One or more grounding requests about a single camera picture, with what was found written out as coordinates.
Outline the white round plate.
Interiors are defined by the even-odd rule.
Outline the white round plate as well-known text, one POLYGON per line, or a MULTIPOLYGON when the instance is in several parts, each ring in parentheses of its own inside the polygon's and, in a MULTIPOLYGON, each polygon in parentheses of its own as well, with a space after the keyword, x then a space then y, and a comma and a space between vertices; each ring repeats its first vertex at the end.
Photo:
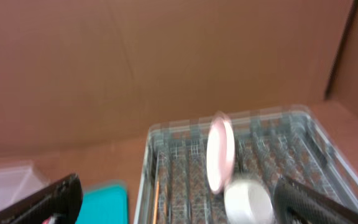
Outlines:
POLYGON ((218 112, 209 127, 206 149, 206 173, 213 194, 220 194, 230 181, 235 163, 236 147, 232 122, 218 112))

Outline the white bowl in rack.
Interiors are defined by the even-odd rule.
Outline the white bowl in rack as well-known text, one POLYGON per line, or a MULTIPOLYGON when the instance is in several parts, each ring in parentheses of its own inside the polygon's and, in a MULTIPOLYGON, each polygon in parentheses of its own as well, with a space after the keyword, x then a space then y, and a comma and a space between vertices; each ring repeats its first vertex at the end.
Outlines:
POLYGON ((256 180, 236 179, 228 184, 224 206, 231 224, 271 224, 274 220, 270 194, 256 180))

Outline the grey dishwasher rack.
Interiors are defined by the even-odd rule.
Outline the grey dishwasher rack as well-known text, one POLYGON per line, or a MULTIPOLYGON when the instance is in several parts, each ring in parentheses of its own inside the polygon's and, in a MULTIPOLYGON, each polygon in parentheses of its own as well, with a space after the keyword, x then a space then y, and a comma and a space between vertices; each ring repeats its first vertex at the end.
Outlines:
MULTIPOLYGON (((246 111, 230 116, 234 174, 273 191, 288 175, 358 213, 358 176, 305 106, 246 111)), ((150 127, 134 221, 152 223, 159 180, 157 223, 227 223, 224 198, 206 174, 211 118, 150 127)))

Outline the clear plastic bin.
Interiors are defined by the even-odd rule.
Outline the clear plastic bin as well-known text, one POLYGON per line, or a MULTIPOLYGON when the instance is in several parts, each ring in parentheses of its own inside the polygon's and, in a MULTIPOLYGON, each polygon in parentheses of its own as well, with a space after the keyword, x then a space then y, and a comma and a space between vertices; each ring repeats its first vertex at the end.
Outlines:
POLYGON ((0 211, 49 183, 31 161, 0 164, 0 211))

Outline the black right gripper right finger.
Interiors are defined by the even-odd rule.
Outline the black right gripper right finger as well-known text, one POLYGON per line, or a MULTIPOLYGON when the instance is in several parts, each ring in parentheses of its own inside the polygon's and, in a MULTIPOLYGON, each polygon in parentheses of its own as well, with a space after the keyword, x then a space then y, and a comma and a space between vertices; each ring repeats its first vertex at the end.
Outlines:
POLYGON ((287 176, 277 181, 273 207, 279 223, 358 224, 358 213, 287 176))

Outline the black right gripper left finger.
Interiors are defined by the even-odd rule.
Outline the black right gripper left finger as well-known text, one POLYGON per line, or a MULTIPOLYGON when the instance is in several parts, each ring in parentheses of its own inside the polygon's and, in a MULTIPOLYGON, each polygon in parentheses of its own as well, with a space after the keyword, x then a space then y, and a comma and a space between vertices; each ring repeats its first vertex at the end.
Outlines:
POLYGON ((72 173, 0 211, 3 223, 75 223, 83 202, 78 174, 72 173))

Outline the wooden chopstick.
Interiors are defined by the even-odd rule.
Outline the wooden chopstick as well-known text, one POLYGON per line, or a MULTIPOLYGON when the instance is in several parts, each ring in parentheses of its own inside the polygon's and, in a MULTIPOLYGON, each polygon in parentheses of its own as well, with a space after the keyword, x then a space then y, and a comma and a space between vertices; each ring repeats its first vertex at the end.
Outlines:
POLYGON ((159 188, 160 188, 160 184, 159 184, 159 180, 157 179, 157 182, 155 184, 155 194, 154 194, 154 210, 153 210, 153 219, 152 219, 153 224, 157 223, 159 188))

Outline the teal serving tray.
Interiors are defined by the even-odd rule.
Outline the teal serving tray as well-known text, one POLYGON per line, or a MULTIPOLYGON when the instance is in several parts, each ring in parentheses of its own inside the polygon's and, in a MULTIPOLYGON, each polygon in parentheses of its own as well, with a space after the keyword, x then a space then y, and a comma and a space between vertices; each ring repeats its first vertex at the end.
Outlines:
POLYGON ((123 184, 102 185, 86 191, 76 224, 128 224, 127 189, 123 184))

